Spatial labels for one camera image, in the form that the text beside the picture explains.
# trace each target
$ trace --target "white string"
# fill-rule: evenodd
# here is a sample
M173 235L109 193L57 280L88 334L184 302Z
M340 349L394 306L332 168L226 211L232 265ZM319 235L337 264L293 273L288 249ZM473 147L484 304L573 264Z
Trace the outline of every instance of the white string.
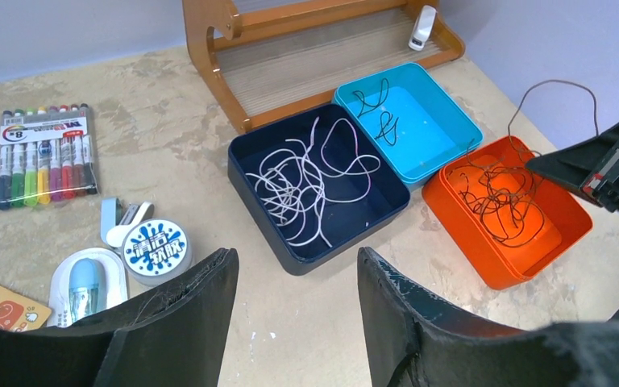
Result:
M369 175L380 168L380 159L378 157L359 154L357 130L352 126L352 123L350 123L347 119L339 119L328 131L326 134L326 139L324 139L322 147L319 149L322 166L325 165L328 169L330 169L330 171L332 171L332 173L321 170L319 166L310 159L310 151L314 147L314 132L317 128L318 122L319 117L314 120L314 124L312 125L312 131L309 134L309 146L299 139L286 140L288 143L300 143L303 150L302 153L295 153L289 148L278 149L272 153L269 153L264 159L262 159L258 173L246 173L246 176L254 177L256 179L254 185L255 191L262 200L264 208L275 219L278 227L288 227L295 222L301 222L300 230L295 235L286 239L289 245L293 247L305 246L312 243L316 238L321 238L329 246L329 248L332 248L333 245L328 241L322 231L322 218L324 215L326 202L346 204L358 202L364 199L367 197L372 188L372 179ZM355 140L355 159L344 171L341 171L329 164L326 160L326 156L324 155L324 149L326 148L331 135L341 122L345 122L350 129L352 129L352 135ZM280 154L284 154L286 157L276 165L269 166L265 169L265 165L268 160ZM373 169L367 169L364 164L362 164L362 159L364 158L375 160L377 166ZM352 171L356 165L361 167L361 170L357 169L356 171ZM293 173L292 175L297 174L299 179L297 179L297 181L290 181L289 176L291 173L284 174L285 169L295 169L294 172L296 173ZM345 176L361 175L366 175L367 177L367 190L358 198L339 200L326 197L324 178L338 179ZM260 184L264 187L264 190L266 190L264 195L260 192ZM303 197L306 195L314 196L314 200L308 206L303 204L302 201ZM296 241L295 239L300 237L302 232L305 230L308 217L307 213L310 211L314 213L314 216L317 219L317 230L309 239L305 241Z

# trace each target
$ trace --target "wooden shelf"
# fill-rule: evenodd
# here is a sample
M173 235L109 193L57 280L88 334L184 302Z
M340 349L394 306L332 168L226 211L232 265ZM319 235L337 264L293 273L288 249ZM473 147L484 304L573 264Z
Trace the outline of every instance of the wooden shelf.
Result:
M191 60L241 133L330 102L338 85L356 78L407 61L429 68L464 51L439 13L424 50L408 48L422 6L437 0L309 0L270 9L260 0L183 3Z

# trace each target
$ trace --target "beige table surface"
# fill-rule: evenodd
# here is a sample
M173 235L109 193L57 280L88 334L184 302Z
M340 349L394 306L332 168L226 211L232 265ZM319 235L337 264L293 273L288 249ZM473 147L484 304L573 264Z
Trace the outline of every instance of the beige table surface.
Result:
M483 129L505 135L515 106L468 59L432 71ZM226 177L236 136L185 48L0 84L4 109L86 102L95 112L104 196L150 200L190 235L196 257L237 248L239 287L220 385L370 385L351 248L303 277L281 268ZM521 116L516 134L554 147ZM42 302L56 266L102 247L101 196L0 212L0 284ZM489 289L421 199L359 243L404 274L486 318L523 329L605 320L619 307L619 215L586 205L594 229L531 282ZM143 288L130 281L130 293Z

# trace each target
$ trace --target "plastic packaging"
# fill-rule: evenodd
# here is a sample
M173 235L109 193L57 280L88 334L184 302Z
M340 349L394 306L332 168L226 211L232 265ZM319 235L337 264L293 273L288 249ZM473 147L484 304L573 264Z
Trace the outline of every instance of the plastic packaging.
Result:
M0 210L98 193L85 103L5 110L0 127Z
M101 299L96 312L112 308L127 300L127 274L117 254L105 248L87 248L75 252L58 265L53 273L48 296L48 307L52 313L46 323L47 327L65 328L73 323L70 285L73 285L73 290L77 290L79 284L74 278L71 282L70 276L75 263L84 259L94 260L102 266L99 272L103 273L103 278L99 281L100 289L98 289L98 297Z

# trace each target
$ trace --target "black wire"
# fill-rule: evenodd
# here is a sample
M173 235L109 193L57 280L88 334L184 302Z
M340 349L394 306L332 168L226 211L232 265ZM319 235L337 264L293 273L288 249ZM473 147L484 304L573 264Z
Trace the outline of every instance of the black wire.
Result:
M575 87L578 87L580 89L587 91L590 94L590 96L592 96L592 101L594 102L594 112L593 112L594 113L594 130L595 130L596 135L599 136L599 123L597 122L597 117L596 117L597 116L596 96L588 87L580 85L573 81L564 81L560 79L548 79L546 81L539 82L535 85L532 85L523 94L523 97L521 98L521 102L518 104L518 108L516 109L516 112L513 114L513 116L509 120L509 123L506 126L506 131L509 135L509 142L511 143L511 147L516 152L518 152L518 156L521 162L523 163L526 162L526 160L523 160L523 157L522 157L523 154L530 153L531 155L534 154L534 155L540 156L540 153L529 150L524 147L518 147L516 144L514 144L512 137L511 137L511 125L513 124L513 121L518 116L518 113L521 111L521 108L523 107L523 103L526 101L528 94L534 89L537 89L539 86L545 85L547 83L560 83L564 85L572 85L572 86L575 86ZM535 194L537 193L538 188L542 184L544 179L542 179L541 177L538 177L533 172L531 172L530 170L524 167L511 167L511 168L500 167L498 164L504 159L504 157L499 159L496 163L493 163L490 165L474 164L471 161L471 158L468 156L469 152L470 152L470 144L466 151L467 164L461 165L453 169L448 175L448 177L450 177L453 173L459 171L459 177L463 177L466 180L466 189L460 190L459 196L464 200L468 208L474 214L478 215L480 223L483 225L483 228L485 229L485 231L490 236L492 236L492 238L496 240L499 244L506 246L507 248L519 248L519 247L527 245L544 229L544 226L545 226L546 216L544 212L542 212L542 209L534 202ZM468 180L468 175L465 172L460 171L461 169L464 169L464 168L475 168L475 169L480 169L481 171L483 171L481 177L478 179L478 184L485 187L485 189L488 192L486 196L479 197L470 192L470 181ZM501 174L509 174L514 177L517 174L521 175L521 177L523 177L523 182L521 186L518 187L518 189L516 189L515 192L511 192L506 188L497 189L497 188L492 187L493 179L500 176ZM526 205L525 210L520 211L517 208L517 206L520 203L523 203ZM509 232L507 231L504 223L502 222L501 216L499 214L500 209L505 206L509 206L509 213L511 214L511 222L514 228L518 229L518 232L515 233L515 235L509 235ZM526 216L528 215L528 211L531 206L537 209L537 211L539 211L539 215L542 218L540 222L540 226L523 243L511 244L512 240L521 237L524 231L526 231ZM497 221L500 225L502 234L493 232L492 230L490 230L490 227L486 224L485 217L490 214L495 214L497 216Z
M353 91L352 94L355 95L355 97L357 97L357 99L359 99L360 102L362 102L362 108L359 109L359 114L357 115L357 118L361 118L366 113L371 113L372 111L378 109L388 99L389 93L390 93L390 81L388 81L388 78L383 78L380 80L380 92L378 93L378 103L375 105L372 105L367 102L367 97L364 95L363 91L361 90Z
M372 105L367 102L366 95L361 90L355 90L352 92L360 102L362 102L362 107L359 108L359 113L357 114L357 118L361 118L363 115L367 113L371 113L379 107L383 106L383 104L388 100L388 94L390 92L390 81L388 78L383 78L380 80L380 91L378 93L378 102L375 105ZM383 139L385 143L390 145L391 147L395 146L397 143L397 122L400 120L399 117L394 118L393 114L389 111L383 111L380 114L380 131L374 139Z
M397 117L393 125L388 128L392 120L393 120L393 114L390 113L389 111L384 111L383 113L381 113L380 114L380 132L374 138L384 139L388 145L390 145L391 147L394 147L395 144L397 144L397 121L399 121L400 118ZM393 133L392 140L388 139L388 134L390 133Z

